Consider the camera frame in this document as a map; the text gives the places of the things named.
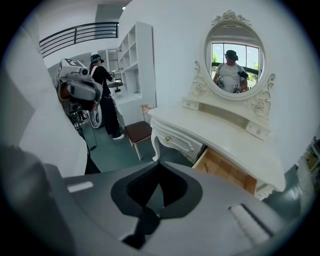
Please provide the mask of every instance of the white sneaker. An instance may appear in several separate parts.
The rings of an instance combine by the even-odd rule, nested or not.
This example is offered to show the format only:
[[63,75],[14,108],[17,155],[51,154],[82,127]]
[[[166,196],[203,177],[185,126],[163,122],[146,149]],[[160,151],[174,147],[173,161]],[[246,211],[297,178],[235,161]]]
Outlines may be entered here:
[[123,139],[125,136],[126,136],[126,135],[121,134],[119,137],[117,137],[117,138],[112,138],[112,139],[113,139],[113,140],[121,140],[121,139]]

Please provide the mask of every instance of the brown stool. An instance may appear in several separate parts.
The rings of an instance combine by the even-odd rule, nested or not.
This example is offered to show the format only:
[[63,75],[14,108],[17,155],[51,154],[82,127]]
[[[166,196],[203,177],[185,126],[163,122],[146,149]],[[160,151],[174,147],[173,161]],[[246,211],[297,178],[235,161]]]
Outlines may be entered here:
[[124,127],[124,132],[129,138],[131,146],[135,147],[135,151],[138,155],[139,161],[141,160],[141,156],[138,149],[138,143],[151,137],[151,133],[152,133],[152,128],[145,121],[145,113],[148,112],[148,110],[151,108],[148,105],[141,105],[141,107],[142,107],[143,121],[136,122]]

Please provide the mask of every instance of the tree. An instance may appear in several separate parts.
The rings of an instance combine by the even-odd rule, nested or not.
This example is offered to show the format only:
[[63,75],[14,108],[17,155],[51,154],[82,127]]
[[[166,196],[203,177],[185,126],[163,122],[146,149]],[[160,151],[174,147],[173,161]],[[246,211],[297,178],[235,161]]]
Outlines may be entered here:
[[[253,63],[253,65],[254,65],[253,69],[254,70],[258,70],[259,65],[258,65],[258,61],[257,60]],[[257,78],[258,78],[257,74],[248,73],[248,75],[249,75],[248,76],[248,80],[253,81],[253,82],[257,81]]]
[[[219,62],[218,55],[215,52],[212,53],[212,62]],[[216,70],[217,70],[217,66],[213,66],[212,71],[216,71]]]

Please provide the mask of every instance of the white dressing table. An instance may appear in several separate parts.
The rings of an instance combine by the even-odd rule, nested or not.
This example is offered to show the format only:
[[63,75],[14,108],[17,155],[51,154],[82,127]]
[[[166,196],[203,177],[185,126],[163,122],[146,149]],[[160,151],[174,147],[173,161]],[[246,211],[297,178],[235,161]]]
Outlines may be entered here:
[[[214,32],[227,25],[248,30],[263,54],[263,70],[258,71],[256,84],[241,93],[220,89],[208,72],[211,68],[206,61],[209,44]],[[268,49],[250,21],[231,10],[217,16],[202,39],[195,64],[197,74],[182,104],[148,112],[155,150],[153,160],[160,157],[160,141],[180,151],[198,171],[232,180],[260,200],[273,190],[282,192],[286,187],[284,170],[269,127],[270,90],[276,75],[269,73]],[[205,146],[208,149],[201,155]]]
[[193,163],[199,157],[202,146],[206,145],[257,179],[258,184],[270,185],[258,196],[271,193],[273,188],[277,191],[285,189],[284,171],[270,141],[267,143],[252,136],[220,117],[180,105],[154,108],[148,113],[152,116],[154,161],[161,154],[158,141],[180,151]]

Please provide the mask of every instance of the black shirt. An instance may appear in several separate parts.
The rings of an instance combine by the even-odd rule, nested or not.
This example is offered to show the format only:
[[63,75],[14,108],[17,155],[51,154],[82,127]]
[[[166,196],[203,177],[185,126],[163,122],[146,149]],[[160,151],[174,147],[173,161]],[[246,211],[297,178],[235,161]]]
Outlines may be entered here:
[[97,66],[93,73],[92,78],[94,79],[94,81],[102,85],[103,87],[102,94],[109,97],[110,90],[107,86],[106,79],[108,79],[111,82],[113,78],[111,77],[111,75],[109,75],[108,71],[103,66]]

